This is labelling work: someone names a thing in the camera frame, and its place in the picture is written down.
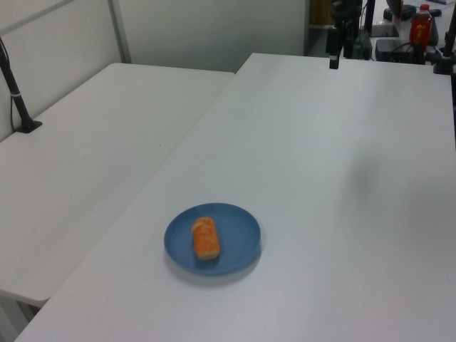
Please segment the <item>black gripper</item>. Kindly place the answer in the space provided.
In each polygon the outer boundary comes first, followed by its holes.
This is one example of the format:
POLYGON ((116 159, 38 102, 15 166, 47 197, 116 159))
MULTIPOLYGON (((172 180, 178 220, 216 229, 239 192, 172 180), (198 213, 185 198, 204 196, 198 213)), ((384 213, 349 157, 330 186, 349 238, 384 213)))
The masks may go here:
POLYGON ((361 17, 361 2, 359 0, 330 0, 330 16, 335 27, 327 33, 326 52, 329 56, 329 68, 338 69, 338 29, 341 27, 340 48, 344 58, 349 57, 349 29, 344 24, 356 23, 361 17))

